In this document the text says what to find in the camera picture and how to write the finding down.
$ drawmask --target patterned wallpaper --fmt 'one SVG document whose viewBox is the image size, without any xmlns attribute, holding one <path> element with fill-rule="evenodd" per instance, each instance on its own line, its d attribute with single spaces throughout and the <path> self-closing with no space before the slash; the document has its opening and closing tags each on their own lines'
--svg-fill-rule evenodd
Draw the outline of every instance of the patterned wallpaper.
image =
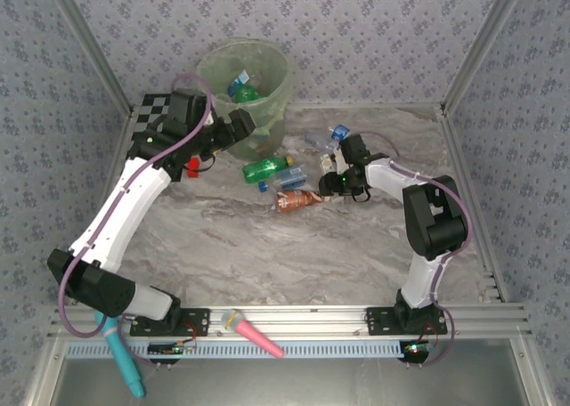
<svg viewBox="0 0 570 406">
<path fill-rule="evenodd" d="M 56 283 L 93 216 L 122 120 L 53 0 L 0 3 L 0 404 L 24 396 Z"/>
<path fill-rule="evenodd" d="M 454 117 L 510 299 L 570 404 L 570 0 L 519 0 Z"/>
<path fill-rule="evenodd" d="M 275 41 L 297 102 L 440 102 L 494 0 L 77 0 L 131 103 L 229 37 Z"/>
</svg>

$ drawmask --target trash bin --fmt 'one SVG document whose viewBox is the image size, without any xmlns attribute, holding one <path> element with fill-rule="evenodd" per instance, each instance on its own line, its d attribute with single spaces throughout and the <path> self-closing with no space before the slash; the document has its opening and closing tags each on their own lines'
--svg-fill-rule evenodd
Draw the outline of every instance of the trash bin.
<svg viewBox="0 0 570 406">
<path fill-rule="evenodd" d="M 257 92 L 265 97 L 234 103 L 228 95 L 228 86 L 244 69 L 256 80 Z M 228 151 L 247 161 L 272 156 L 283 142 L 285 107 L 293 94 L 290 63 L 281 49 L 262 40 L 234 40 L 207 54 L 197 72 L 208 81 L 216 97 L 218 115 L 227 119 L 231 111 L 242 108 L 256 121 L 257 127 L 251 136 Z"/>
</svg>

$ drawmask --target black and white checkerboard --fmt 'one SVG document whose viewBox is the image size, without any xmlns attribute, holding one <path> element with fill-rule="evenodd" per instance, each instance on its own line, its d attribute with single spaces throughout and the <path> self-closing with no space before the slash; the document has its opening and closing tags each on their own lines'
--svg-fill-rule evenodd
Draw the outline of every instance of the black and white checkerboard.
<svg viewBox="0 0 570 406">
<path fill-rule="evenodd" d="M 157 119 L 161 114 L 168 113 L 170 93 L 168 94 L 145 94 L 142 100 L 139 116 L 134 124 L 133 140 L 143 132 L 147 125 Z"/>
</svg>

